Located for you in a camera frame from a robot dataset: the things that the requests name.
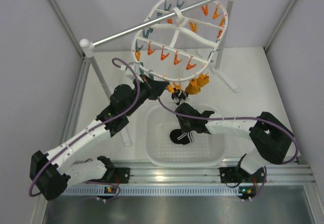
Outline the black striped sock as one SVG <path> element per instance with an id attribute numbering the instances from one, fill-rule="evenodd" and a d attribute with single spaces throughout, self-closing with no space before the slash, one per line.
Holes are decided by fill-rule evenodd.
<path id="1" fill-rule="evenodd" d="M 188 98 L 188 94 L 181 89 L 176 89 L 172 93 L 171 98 L 174 101 L 174 103 L 179 106 L 182 101 L 186 101 L 186 99 Z"/>
<path id="2" fill-rule="evenodd" d="M 187 145 L 193 142 L 192 132 L 183 132 L 181 129 L 174 129 L 169 134 L 174 144 Z"/>

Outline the mustard yellow sock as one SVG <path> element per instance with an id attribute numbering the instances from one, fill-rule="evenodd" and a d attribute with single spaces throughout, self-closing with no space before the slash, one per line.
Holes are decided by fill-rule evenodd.
<path id="1" fill-rule="evenodd" d="M 189 84 L 185 89 L 185 92 L 188 95 L 197 95 L 200 91 L 200 85 L 195 78 L 189 81 Z"/>
<path id="2" fill-rule="evenodd" d="M 209 83 L 209 76 L 208 74 L 200 74 L 198 79 L 197 79 L 197 83 L 200 87 L 204 87 L 206 84 Z"/>

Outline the white oval clip hanger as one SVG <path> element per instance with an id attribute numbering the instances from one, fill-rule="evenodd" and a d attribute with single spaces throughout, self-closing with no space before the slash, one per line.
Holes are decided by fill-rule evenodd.
<path id="1" fill-rule="evenodd" d="M 140 74 L 155 80 L 185 82 L 199 77 L 212 62 L 228 26 L 226 7 L 215 0 L 160 0 L 146 21 L 177 12 L 174 17 L 138 31 L 132 42 L 133 60 Z M 173 64 L 176 50 L 183 61 Z M 197 66 L 186 70 L 192 64 Z"/>

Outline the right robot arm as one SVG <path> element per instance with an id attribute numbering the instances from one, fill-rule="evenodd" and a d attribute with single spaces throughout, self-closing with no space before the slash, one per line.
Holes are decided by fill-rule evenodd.
<path id="1" fill-rule="evenodd" d="M 251 141 L 254 149 L 241 158 L 236 176 L 248 182 L 255 172 L 267 164 L 284 164 L 293 136 L 273 114 L 262 112 L 258 117 L 229 117 L 212 120 L 214 111 L 199 113 L 188 103 L 175 110 L 182 132 L 228 135 Z"/>

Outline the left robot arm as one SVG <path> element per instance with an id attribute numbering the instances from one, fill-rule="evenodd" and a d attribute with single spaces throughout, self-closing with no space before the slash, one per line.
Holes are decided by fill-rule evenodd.
<path id="1" fill-rule="evenodd" d="M 134 88 L 127 84 L 118 85 L 110 96 L 110 104 L 88 125 L 58 147 L 32 155 L 30 178 L 46 200 L 59 197 L 68 187 L 98 181 L 108 183 L 114 178 L 115 166 L 105 156 L 77 163 L 77 158 L 86 154 L 100 142 L 120 132 L 131 116 L 146 100 L 157 100 L 169 85 L 141 75 L 134 80 Z"/>

